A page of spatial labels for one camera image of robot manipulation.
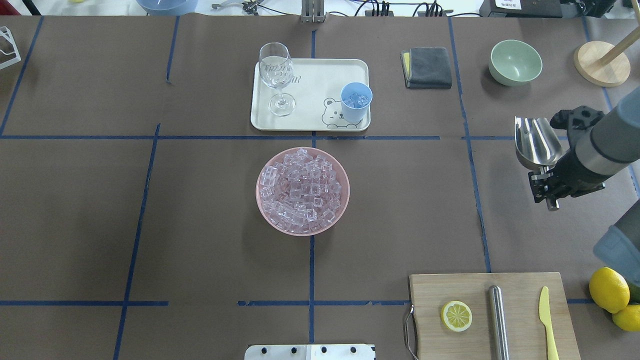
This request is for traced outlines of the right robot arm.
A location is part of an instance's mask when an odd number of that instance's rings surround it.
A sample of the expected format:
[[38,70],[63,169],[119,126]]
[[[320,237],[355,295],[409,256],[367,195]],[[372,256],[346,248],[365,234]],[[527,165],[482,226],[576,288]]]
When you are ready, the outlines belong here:
[[[528,173],[535,202],[601,191],[605,182],[637,162],[640,156],[640,90],[624,96],[610,112],[581,105],[550,120],[566,130],[569,150],[550,166]],[[594,255],[635,286],[639,285],[639,204],[611,225],[593,248]]]

